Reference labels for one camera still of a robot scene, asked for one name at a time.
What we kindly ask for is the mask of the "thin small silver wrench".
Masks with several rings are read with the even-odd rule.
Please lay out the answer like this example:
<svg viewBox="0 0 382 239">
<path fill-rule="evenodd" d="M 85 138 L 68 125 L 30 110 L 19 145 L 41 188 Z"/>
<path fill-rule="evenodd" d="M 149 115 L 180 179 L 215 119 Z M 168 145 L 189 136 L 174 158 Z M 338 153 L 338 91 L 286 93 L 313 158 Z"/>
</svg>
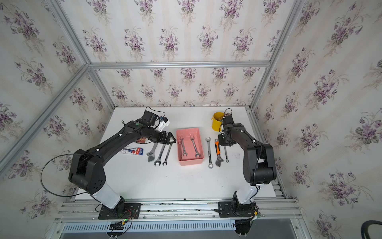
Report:
<svg viewBox="0 0 382 239">
<path fill-rule="evenodd" d="M 224 154 L 225 154 L 225 162 L 226 162 L 226 163 L 229 163 L 229 158 L 228 158 L 227 148 L 226 148 L 226 146 L 224 146 L 223 148 L 224 148 Z"/>
</svg>

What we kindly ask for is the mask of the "medium end wrench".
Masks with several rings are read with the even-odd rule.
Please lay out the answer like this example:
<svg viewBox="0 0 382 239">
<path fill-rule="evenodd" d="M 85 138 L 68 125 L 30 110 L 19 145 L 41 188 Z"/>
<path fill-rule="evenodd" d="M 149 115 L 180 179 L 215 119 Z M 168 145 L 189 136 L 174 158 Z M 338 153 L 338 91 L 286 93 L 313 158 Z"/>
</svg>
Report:
<svg viewBox="0 0 382 239">
<path fill-rule="evenodd" d="M 199 151 L 198 151 L 198 148 L 197 148 L 197 146 L 196 146 L 196 143 L 195 143 L 195 137 L 192 135 L 192 136 L 190 136 L 190 140 L 192 141 L 192 144 L 193 144 L 193 147 L 194 147 L 194 150 L 195 150 L 195 158 L 201 158 L 201 155 L 200 155 L 200 153 L 199 153 Z"/>
</svg>

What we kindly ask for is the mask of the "large forged steel wrench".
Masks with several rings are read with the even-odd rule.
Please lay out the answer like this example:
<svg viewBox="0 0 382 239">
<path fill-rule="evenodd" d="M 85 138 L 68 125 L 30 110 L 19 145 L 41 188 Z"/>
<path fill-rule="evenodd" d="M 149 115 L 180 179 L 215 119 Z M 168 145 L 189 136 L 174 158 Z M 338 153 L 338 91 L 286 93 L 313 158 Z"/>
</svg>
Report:
<svg viewBox="0 0 382 239">
<path fill-rule="evenodd" d="M 158 146 L 158 143 L 154 143 L 152 149 L 148 153 L 146 153 L 146 155 L 148 156 L 148 159 L 147 159 L 148 162 L 154 161 L 155 151 L 156 151 L 157 146 Z"/>
</svg>

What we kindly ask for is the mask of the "small combination wrench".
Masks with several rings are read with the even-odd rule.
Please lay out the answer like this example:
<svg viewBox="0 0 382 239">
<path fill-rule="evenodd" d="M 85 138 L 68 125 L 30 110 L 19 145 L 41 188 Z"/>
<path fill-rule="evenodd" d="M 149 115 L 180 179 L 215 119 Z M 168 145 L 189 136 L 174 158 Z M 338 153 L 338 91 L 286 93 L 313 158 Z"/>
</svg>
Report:
<svg viewBox="0 0 382 239">
<path fill-rule="evenodd" d="M 171 148 L 172 148 L 172 144 L 169 145 L 169 148 L 168 148 L 165 160 L 162 163 L 163 166 L 166 166 L 168 164 L 168 158 L 169 158 L 169 155 L 170 155 L 170 152 L 171 152 Z"/>
</svg>

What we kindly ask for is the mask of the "pink plastic storage box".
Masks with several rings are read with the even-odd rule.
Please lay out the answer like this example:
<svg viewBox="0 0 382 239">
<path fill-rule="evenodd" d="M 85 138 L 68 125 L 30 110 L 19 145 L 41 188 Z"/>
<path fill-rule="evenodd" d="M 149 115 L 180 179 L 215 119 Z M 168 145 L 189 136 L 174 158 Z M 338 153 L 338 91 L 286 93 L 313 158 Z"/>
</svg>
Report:
<svg viewBox="0 0 382 239">
<path fill-rule="evenodd" d="M 195 143 L 198 148 L 198 151 L 201 155 L 201 158 L 195 158 L 195 150 L 192 144 L 192 141 L 190 140 L 190 136 L 195 137 Z M 188 153 L 188 156 L 184 157 L 182 156 L 182 146 L 180 142 L 180 137 L 184 138 L 184 144 L 186 147 L 186 151 Z M 196 164 L 202 164 L 204 160 L 204 150 L 202 146 L 202 139 L 200 135 L 199 128 L 183 128 L 178 129 L 176 131 L 176 140 L 178 144 L 178 162 L 181 166 L 191 166 Z"/>
</svg>

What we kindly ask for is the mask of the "large combination wrench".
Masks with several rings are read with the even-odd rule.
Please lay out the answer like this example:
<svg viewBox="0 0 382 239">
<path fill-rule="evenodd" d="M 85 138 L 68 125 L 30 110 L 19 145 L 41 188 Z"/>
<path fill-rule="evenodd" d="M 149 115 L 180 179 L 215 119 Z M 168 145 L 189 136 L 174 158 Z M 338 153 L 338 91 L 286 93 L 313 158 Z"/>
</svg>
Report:
<svg viewBox="0 0 382 239">
<path fill-rule="evenodd" d="M 162 159 L 162 155 L 163 155 L 165 147 L 166 147 L 166 145 L 163 144 L 162 147 L 161 147 L 161 150 L 160 150 L 158 158 L 154 161 L 154 165 L 155 166 L 160 166 L 161 165 L 161 159 Z"/>
</svg>

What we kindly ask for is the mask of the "short end wrench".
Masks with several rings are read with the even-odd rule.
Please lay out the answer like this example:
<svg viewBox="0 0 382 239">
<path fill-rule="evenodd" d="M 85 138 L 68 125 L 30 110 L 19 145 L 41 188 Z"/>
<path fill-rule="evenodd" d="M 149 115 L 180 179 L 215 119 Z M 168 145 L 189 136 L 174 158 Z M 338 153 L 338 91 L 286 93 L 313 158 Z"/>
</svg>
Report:
<svg viewBox="0 0 382 239">
<path fill-rule="evenodd" d="M 206 142 L 207 142 L 207 147 L 208 147 L 209 168 L 212 169 L 213 168 L 213 163 L 212 163 L 211 147 L 210 147 L 211 138 L 210 137 L 206 137 Z"/>
</svg>

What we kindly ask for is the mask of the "silver end wrench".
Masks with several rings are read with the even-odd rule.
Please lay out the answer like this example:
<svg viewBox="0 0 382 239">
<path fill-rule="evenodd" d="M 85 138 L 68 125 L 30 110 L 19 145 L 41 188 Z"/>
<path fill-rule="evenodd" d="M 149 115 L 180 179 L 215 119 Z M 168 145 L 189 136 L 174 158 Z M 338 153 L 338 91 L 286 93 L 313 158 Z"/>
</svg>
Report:
<svg viewBox="0 0 382 239">
<path fill-rule="evenodd" d="M 182 156 L 186 157 L 186 156 L 188 156 L 188 153 L 186 151 L 186 147 L 184 144 L 184 138 L 182 136 L 180 137 L 180 142 L 181 142 L 181 146 L 182 146 Z"/>
</svg>

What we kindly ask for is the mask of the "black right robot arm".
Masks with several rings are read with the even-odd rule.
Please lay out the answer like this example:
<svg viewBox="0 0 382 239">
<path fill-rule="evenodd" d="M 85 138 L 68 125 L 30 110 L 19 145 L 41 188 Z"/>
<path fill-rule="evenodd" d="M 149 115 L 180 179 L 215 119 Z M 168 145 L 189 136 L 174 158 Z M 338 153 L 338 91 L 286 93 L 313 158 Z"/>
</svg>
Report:
<svg viewBox="0 0 382 239">
<path fill-rule="evenodd" d="M 255 139 L 243 124 L 234 122 L 232 115 L 222 117 L 218 142 L 221 146 L 238 144 L 243 150 L 242 171 L 248 185 L 234 192 L 231 205 L 235 212 L 249 210 L 260 192 L 260 185 L 270 184 L 277 178 L 273 147 Z"/>
</svg>

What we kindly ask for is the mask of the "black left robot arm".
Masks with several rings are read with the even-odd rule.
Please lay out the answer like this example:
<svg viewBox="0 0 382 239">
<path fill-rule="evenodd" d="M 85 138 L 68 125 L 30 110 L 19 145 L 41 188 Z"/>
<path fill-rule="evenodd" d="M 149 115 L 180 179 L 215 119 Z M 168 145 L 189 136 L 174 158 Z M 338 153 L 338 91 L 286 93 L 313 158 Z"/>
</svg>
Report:
<svg viewBox="0 0 382 239">
<path fill-rule="evenodd" d="M 122 149 L 142 137 L 160 144 L 177 142 L 172 133 L 155 129 L 150 122 L 132 120 L 99 145 L 77 150 L 72 157 L 69 181 L 115 214 L 121 214 L 124 212 L 125 200 L 108 185 L 104 166 Z"/>
</svg>

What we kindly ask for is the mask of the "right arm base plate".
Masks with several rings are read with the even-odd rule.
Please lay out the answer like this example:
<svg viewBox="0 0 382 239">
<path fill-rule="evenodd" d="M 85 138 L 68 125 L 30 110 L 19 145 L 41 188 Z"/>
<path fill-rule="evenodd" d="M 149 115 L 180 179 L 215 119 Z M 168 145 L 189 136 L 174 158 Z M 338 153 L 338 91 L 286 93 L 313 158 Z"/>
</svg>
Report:
<svg viewBox="0 0 382 239">
<path fill-rule="evenodd" d="M 258 214 L 259 207 L 256 203 L 239 204 L 232 201 L 218 202 L 218 214 L 220 218 L 250 218 Z"/>
</svg>

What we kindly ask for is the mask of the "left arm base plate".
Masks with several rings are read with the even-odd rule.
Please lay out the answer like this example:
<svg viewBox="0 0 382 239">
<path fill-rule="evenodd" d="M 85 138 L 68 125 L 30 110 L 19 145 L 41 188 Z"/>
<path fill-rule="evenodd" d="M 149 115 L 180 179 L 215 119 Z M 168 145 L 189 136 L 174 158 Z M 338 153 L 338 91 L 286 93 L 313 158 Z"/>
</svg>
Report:
<svg viewBox="0 0 382 239">
<path fill-rule="evenodd" d="M 117 205 L 114 209 L 110 209 L 102 205 L 98 219 L 99 220 L 122 220 L 122 219 L 138 219 L 142 204 L 140 203 L 124 203 L 122 206 Z"/>
</svg>

